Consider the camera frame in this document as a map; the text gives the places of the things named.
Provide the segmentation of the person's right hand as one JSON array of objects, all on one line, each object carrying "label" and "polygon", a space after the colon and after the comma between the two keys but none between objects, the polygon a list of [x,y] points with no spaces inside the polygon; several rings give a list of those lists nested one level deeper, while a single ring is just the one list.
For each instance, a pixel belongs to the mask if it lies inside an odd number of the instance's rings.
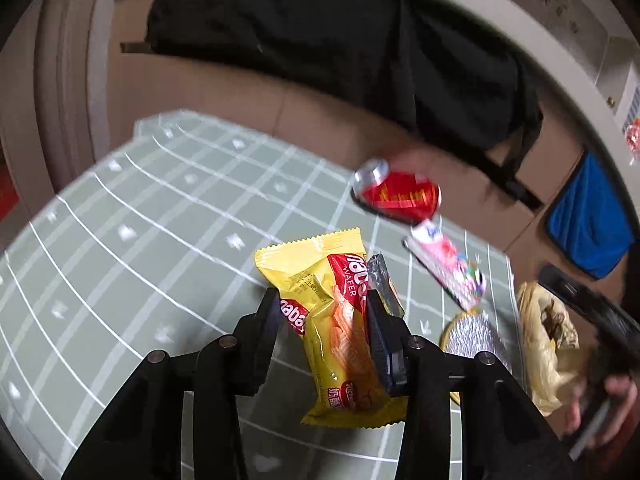
[{"label": "person's right hand", "polygon": [[591,391],[588,382],[575,379],[568,387],[565,434],[574,456],[585,448],[600,448],[620,433],[638,396],[637,384],[628,375],[608,376]]}]

